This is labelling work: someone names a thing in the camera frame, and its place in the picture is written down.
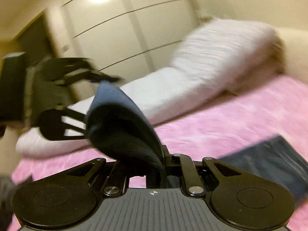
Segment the pink floral bed sheet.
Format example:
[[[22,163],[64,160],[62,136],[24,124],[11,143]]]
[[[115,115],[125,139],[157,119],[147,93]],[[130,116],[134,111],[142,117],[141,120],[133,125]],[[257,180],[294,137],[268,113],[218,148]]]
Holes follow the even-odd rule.
[[[183,153],[193,160],[219,158],[282,135],[307,160],[307,85],[288,76],[242,96],[223,96],[222,103],[202,107],[191,114],[155,128],[170,153]],[[38,180],[97,157],[93,148],[50,159],[22,158],[13,171],[15,183],[30,175]],[[288,223],[291,230],[307,230],[307,202]]]

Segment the cream wardrobe with black lines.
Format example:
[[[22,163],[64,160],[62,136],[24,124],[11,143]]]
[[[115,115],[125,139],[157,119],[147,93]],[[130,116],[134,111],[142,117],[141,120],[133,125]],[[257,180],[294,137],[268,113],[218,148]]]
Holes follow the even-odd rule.
[[[85,57],[125,82],[168,65],[198,24],[192,0],[50,0],[62,57]]]

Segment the white rolled duvet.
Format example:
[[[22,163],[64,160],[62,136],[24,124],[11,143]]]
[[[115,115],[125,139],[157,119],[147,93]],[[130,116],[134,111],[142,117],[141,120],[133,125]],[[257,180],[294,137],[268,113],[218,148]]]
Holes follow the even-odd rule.
[[[261,84],[278,70],[277,30],[258,21],[212,20],[192,31],[169,66],[121,87],[153,125],[191,112],[225,91]]]

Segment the black jacket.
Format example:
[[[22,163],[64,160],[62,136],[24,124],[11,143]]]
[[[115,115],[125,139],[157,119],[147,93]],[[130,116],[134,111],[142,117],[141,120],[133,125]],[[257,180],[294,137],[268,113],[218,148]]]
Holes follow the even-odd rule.
[[[33,182],[33,177],[30,175],[20,184],[15,184],[12,178],[8,175],[1,175],[1,230],[8,230],[13,218],[12,199],[16,191],[24,185]]]

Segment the blue denim jeans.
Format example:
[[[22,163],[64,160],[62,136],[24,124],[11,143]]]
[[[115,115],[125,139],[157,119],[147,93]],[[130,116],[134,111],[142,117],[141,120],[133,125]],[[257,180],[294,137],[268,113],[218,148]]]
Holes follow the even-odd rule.
[[[124,165],[127,176],[145,176],[147,188],[178,187],[178,179],[167,174],[163,146],[153,127],[111,83],[99,85],[86,115],[86,134],[95,148]],[[307,161],[281,135],[218,160],[282,185],[296,204],[307,198]]]

